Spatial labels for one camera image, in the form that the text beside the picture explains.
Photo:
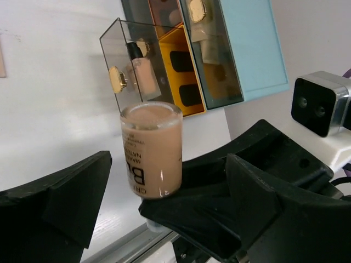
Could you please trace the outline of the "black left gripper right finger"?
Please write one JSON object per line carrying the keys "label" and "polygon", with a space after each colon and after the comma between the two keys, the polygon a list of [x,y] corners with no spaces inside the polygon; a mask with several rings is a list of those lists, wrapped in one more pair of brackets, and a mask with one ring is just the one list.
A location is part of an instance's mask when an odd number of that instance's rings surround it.
{"label": "black left gripper right finger", "polygon": [[350,203],[270,175],[236,155],[183,166],[172,196],[140,214],[220,262],[350,262]]}

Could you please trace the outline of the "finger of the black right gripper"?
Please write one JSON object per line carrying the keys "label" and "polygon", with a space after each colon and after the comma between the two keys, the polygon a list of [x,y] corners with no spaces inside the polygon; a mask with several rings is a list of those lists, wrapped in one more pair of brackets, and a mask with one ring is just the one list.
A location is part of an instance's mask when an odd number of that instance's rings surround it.
{"label": "finger of the black right gripper", "polygon": [[183,162],[181,187],[224,182],[228,154],[237,155],[268,174],[314,192],[320,191],[333,176],[332,170],[321,160],[261,119],[226,145]]}

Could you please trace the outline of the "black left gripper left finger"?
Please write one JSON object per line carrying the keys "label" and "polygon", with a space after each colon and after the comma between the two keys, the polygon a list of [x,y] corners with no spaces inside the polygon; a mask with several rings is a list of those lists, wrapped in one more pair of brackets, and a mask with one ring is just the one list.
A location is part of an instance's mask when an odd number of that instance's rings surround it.
{"label": "black left gripper left finger", "polygon": [[80,262],[112,166],[109,151],[1,191],[1,262]]}

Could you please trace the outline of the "clear top drawer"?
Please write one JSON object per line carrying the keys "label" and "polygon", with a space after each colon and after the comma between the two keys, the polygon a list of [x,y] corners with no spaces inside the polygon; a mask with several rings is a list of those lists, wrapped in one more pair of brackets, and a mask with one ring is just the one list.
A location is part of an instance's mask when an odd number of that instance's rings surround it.
{"label": "clear top drawer", "polygon": [[208,110],[243,102],[220,1],[180,1]]}

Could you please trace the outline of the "clear drawer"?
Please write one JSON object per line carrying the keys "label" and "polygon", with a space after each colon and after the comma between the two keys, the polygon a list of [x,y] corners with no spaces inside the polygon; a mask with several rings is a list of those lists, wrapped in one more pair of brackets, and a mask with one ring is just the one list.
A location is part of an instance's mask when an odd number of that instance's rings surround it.
{"label": "clear drawer", "polygon": [[156,25],[157,37],[162,38],[172,28],[174,28],[170,25],[168,16],[169,16],[171,11],[173,11],[175,9],[179,10],[178,1],[176,1],[176,0],[148,0],[148,3],[149,3],[150,11],[151,11],[152,20],[154,22],[154,25]]}
{"label": "clear drawer", "polygon": [[100,37],[119,110],[146,101],[174,102],[158,37],[170,30],[118,18]]}
{"label": "clear drawer", "polygon": [[243,102],[220,1],[180,1],[208,110]]}

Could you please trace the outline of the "foundation bottle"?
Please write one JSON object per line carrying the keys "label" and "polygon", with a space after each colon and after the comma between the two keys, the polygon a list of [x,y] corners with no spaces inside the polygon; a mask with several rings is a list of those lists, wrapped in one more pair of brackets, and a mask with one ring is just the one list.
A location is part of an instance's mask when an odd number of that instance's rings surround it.
{"label": "foundation bottle", "polygon": [[182,183],[180,108],[160,101],[129,105],[120,121],[131,190],[144,199],[175,193]]}

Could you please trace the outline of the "beige foundation tube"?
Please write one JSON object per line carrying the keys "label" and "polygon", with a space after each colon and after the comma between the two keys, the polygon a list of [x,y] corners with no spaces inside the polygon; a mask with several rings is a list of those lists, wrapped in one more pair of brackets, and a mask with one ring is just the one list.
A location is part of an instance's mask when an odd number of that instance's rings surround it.
{"label": "beige foundation tube", "polygon": [[218,37],[214,18],[205,17],[199,22],[190,20],[190,34],[191,42],[200,45],[203,63],[219,65]]}

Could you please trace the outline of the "clear bottom drawer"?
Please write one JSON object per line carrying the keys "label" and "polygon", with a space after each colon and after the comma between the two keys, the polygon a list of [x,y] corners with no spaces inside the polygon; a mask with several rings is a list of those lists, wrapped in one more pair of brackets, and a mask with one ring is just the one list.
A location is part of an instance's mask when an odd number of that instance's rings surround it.
{"label": "clear bottom drawer", "polygon": [[118,18],[100,37],[119,110],[146,101],[174,102],[158,37],[170,30]]}

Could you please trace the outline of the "beige makeup sponge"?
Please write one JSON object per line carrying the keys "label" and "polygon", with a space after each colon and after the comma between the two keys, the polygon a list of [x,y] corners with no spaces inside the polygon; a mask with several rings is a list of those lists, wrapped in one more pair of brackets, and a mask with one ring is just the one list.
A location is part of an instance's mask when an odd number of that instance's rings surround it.
{"label": "beige makeup sponge", "polygon": [[172,27],[175,27],[176,25],[182,22],[180,11],[178,9],[171,11],[168,16],[168,19],[169,19],[170,25]]}

